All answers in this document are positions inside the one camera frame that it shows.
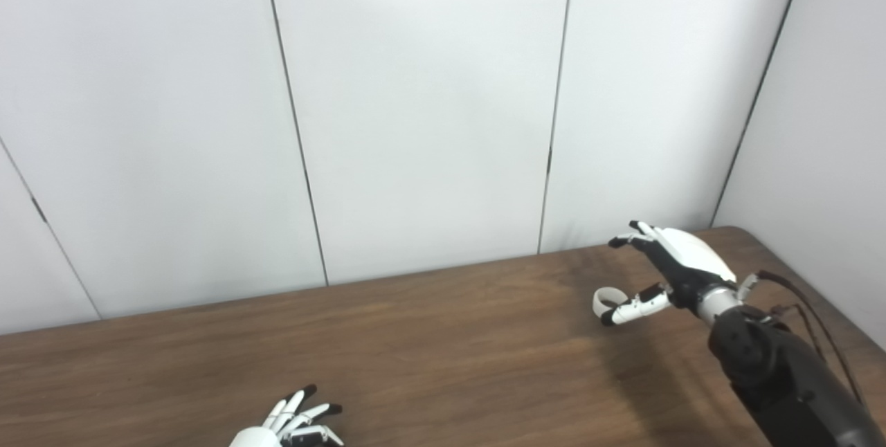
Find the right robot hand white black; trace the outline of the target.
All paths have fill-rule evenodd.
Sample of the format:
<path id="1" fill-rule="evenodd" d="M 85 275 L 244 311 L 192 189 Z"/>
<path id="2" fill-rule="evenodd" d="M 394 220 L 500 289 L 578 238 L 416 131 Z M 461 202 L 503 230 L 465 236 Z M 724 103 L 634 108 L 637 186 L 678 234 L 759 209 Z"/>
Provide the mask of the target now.
<path id="1" fill-rule="evenodd" d="M 662 281 L 629 297 L 615 287 L 594 292 L 594 314 L 605 327 L 649 317 L 668 307 L 687 309 L 713 327 L 718 316 L 741 306 L 736 276 L 702 239 L 684 230 L 632 221 L 633 232 L 608 242 L 632 246 L 649 259 Z"/>

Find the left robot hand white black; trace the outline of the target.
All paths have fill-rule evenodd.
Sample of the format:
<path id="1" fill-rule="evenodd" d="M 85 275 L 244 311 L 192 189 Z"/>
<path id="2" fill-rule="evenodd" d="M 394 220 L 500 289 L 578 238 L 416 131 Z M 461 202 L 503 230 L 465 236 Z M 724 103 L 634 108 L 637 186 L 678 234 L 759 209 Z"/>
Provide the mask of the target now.
<path id="1" fill-rule="evenodd" d="M 322 419 L 344 412 L 338 403 L 321 403 L 304 409 L 318 390 L 309 384 L 280 399 L 262 424 L 238 431 L 231 446 L 345 446 Z"/>

